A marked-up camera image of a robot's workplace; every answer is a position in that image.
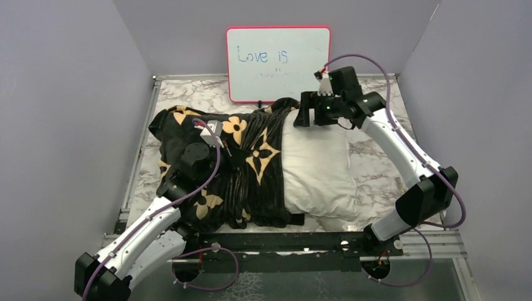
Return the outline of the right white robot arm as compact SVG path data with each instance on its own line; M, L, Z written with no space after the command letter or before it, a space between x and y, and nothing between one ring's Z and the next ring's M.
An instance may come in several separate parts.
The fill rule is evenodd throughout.
M443 168L403 132L389 101L377 92L363 93L352 66L322 68L314 76L319 88L301 93L294 127L336 125L344 118L382 148L405 181L407 191L394 209L363 230L364 251L377 255L396 236L450 206L458 173L453 167Z

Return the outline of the white pillow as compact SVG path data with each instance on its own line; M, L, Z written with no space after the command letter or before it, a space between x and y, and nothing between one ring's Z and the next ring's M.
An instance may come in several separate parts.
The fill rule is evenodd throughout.
M288 113L282 129L285 208L308 214L329 231L357 231L356 183L350 173L346 131L338 125L294 127Z

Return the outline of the black floral plush pillowcase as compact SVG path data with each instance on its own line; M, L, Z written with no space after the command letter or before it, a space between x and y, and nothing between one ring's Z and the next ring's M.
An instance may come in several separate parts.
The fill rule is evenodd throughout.
M281 155L285 118L298 108L297 100L280 98L245 114L214 114L179 105L160 111L149 125L161 144L157 190L167 168L177 165L185 147L201 142L193 120L217 120L222 122L221 141L249 150L250 155L242 169L221 171L199 198L179 205L181 221L200 233L215 232L224 224L233 229L244 229L250 223L276 228L303 225L303 214L285 208Z

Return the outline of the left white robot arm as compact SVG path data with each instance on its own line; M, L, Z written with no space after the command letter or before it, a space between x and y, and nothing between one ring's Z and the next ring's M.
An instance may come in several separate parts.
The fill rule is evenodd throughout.
M144 213L96 254L75 262L74 291L82 300L128 300L132 289L157 267L192 255L221 251L219 244L197 249L197 237L180 221L179 205L201 196L222 170L235 167L225 141L195 142L185 147L176 166L167 168L162 186Z

